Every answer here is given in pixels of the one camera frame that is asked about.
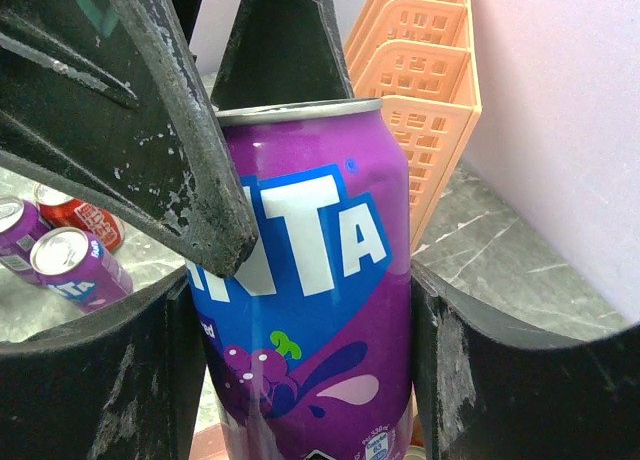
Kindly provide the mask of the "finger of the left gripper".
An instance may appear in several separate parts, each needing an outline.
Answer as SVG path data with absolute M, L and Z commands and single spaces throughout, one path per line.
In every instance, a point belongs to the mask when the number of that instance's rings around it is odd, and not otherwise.
M 1 164 L 217 276 L 257 227 L 189 41 L 202 0 L 1 0 Z
M 353 96 L 333 0 L 241 0 L 211 93 L 215 106 Z

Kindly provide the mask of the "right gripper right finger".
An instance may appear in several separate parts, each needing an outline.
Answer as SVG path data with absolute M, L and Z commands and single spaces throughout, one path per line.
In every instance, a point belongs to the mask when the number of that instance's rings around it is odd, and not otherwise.
M 635 459 L 639 329 L 581 341 L 412 266 L 412 379 L 430 459 Z

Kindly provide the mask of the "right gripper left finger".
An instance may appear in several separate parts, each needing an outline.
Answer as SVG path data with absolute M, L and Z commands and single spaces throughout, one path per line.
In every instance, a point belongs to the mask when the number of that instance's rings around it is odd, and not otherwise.
M 1 345 L 4 459 L 186 459 L 205 372 L 185 268 Z

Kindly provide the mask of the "purple fanta can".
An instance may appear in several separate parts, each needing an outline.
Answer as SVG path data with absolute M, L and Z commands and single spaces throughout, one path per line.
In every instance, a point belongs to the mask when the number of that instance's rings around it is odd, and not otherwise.
M 409 172 L 377 99 L 218 113 L 259 236 L 188 265 L 232 459 L 400 459 L 411 437 Z
M 36 241 L 30 263 L 41 282 L 83 313 L 108 307 L 133 292 L 133 280 L 94 234 L 56 228 Z
M 28 284 L 42 285 L 30 253 L 36 241 L 51 230 L 33 203 L 13 195 L 1 196 L 1 264 Z

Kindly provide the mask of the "burlap canvas tote bag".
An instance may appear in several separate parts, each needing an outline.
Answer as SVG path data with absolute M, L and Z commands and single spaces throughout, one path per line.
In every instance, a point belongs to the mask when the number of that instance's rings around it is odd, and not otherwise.
M 221 424 L 207 427 L 193 436 L 190 460 L 228 460 Z

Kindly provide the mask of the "orange plastic file organizer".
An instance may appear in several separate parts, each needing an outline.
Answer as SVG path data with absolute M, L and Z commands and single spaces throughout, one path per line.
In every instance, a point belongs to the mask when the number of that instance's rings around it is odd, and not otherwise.
M 471 0 L 367 0 L 344 53 L 408 159 L 416 249 L 482 113 Z

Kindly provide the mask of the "red cola can back left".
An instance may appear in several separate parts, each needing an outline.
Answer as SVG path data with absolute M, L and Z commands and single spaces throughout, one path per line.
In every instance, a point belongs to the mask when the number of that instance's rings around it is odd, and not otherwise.
M 33 188 L 36 206 L 54 227 L 75 227 L 93 233 L 111 252 L 125 240 L 122 221 L 110 212 L 42 183 Z

